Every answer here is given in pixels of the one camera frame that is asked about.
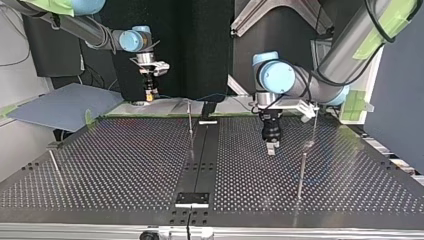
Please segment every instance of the workbench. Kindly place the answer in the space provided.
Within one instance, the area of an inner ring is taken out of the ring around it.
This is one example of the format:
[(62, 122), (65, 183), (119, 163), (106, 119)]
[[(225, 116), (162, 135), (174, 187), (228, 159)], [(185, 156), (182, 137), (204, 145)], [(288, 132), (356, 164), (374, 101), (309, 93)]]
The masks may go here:
[[(424, 188), (332, 117), (284, 116), (275, 156), (256, 116), (192, 121), (193, 136), (188, 118), (106, 118), (82, 129), (54, 152), (60, 171), (46, 153), (0, 184), (0, 239), (132, 239), (148, 227), (182, 239), (204, 228), (424, 238)], [(207, 208), (176, 208), (186, 193), (204, 194)]]

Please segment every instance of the black curtain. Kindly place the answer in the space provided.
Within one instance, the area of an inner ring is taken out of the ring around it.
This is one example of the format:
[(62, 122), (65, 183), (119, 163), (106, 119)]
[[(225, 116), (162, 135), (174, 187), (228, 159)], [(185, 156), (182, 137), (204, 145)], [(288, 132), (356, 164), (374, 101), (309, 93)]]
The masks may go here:
[[(156, 59), (171, 65), (159, 79), (160, 94), (198, 99), (227, 93), (233, 0), (109, 0), (101, 18), (112, 29), (151, 27), (154, 41), (161, 41), (155, 48)], [(129, 60), (134, 56), (118, 52), (113, 62), (123, 97), (141, 101), (145, 100), (142, 77)], [(219, 102), (223, 97), (207, 100)]]

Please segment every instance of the black perforated plate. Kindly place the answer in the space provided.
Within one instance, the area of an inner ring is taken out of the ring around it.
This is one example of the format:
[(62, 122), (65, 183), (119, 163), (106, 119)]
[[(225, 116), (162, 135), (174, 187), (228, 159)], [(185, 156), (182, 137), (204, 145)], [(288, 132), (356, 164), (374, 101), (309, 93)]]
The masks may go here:
[(424, 188), (349, 128), (321, 118), (314, 132), (313, 121), (281, 121), (281, 147), (268, 156), (258, 118), (220, 119), (217, 155), (208, 158), (217, 159), (209, 224), (424, 229)]
[(191, 150), (188, 119), (105, 119), (55, 152), (60, 172), (46, 154), (2, 183), (0, 221), (166, 225)]

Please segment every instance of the robotic arm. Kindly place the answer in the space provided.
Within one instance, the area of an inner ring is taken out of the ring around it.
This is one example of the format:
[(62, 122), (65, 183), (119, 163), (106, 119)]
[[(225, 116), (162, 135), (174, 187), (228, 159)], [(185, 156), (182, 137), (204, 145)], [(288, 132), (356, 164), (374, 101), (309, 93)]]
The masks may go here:
[(283, 96), (330, 106), (342, 104), (350, 85), (362, 76), (386, 42), (394, 42), (394, 36), (406, 27), (421, 5), (422, 0), (364, 0), (315, 71), (279, 60), (277, 52), (255, 55), (256, 101), (268, 153), (275, 154), (274, 149), (280, 145)]
[[(55, 30), (63, 29), (84, 40), (87, 45), (97, 50), (127, 51), (135, 53), (131, 61), (140, 67), (140, 74), (145, 79), (147, 101), (159, 97), (157, 77), (166, 74), (170, 68), (163, 61), (156, 61), (154, 44), (148, 26), (135, 26), (131, 30), (110, 30), (88, 16), (60, 15), (43, 10), (34, 4), (21, 0), (2, 0), (9, 7), (30, 17), (41, 18), (52, 25)], [(93, 14), (101, 10), (103, 1), (76, 1), (82, 14)]]

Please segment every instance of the white wall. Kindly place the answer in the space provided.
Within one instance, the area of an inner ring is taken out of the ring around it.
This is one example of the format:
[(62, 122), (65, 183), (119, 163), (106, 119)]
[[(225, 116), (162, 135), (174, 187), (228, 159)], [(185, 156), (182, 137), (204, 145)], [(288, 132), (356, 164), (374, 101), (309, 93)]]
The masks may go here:
[[(9, 10), (7, 15), (24, 32), (20, 20)], [(0, 14), (0, 65), (23, 59), (27, 51), (26, 40)], [(37, 77), (31, 57), (15, 66), (0, 67), (0, 109), (49, 92), (49, 81)], [(0, 181), (42, 155), (52, 141), (52, 129), (0, 119)]]

